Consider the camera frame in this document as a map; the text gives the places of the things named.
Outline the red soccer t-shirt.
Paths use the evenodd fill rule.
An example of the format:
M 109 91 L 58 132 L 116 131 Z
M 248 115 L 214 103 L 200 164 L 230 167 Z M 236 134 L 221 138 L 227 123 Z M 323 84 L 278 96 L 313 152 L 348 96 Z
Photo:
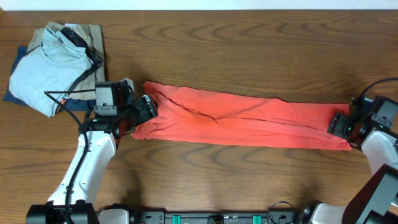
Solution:
M 137 140 L 351 149 L 327 132 L 335 113 L 349 113 L 347 104 L 294 103 L 155 82 L 145 82 L 144 91 L 158 103 L 158 115 L 136 128 L 132 136 Z

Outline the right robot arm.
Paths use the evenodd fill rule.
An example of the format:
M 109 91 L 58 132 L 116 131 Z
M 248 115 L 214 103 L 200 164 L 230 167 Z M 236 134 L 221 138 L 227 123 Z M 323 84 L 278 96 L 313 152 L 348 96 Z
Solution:
M 373 176 L 347 206 L 319 203 L 309 218 L 312 224 L 331 223 L 391 223 L 397 215 L 389 211 L 397 206 L 397 134 L 386 122 L 367 119 L 361 124 L 366 132 L 358 131 L 361 150 L 367 157 Z

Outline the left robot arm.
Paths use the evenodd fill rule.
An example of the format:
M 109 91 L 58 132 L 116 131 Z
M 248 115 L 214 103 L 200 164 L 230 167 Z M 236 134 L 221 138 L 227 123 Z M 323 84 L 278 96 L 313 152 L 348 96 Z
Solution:
M 57 190 L 47 203 L 32 205 L 27 223 L 131 223 L 128 208 L 115 206 L 96 212 L 94 202 L 106 167 L 119 140 L 158 115 L 158 104 L 144 95 L 118 117 L 86 119 L 81 126 L 74 158 Z

